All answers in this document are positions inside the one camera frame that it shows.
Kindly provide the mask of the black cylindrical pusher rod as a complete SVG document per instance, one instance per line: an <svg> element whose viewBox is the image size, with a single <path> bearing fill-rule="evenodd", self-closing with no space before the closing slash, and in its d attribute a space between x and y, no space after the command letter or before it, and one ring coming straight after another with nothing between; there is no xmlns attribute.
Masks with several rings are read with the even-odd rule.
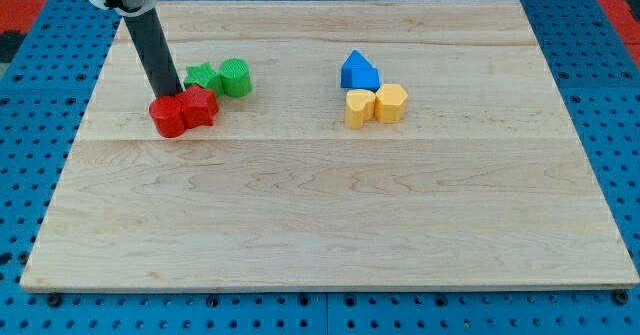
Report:
<svg viewBox="0 0 640 335"><path fill-rule="evenodd" d="M154 8L124 18L127 30L156 98L183 91L164 31Z"/></svg>

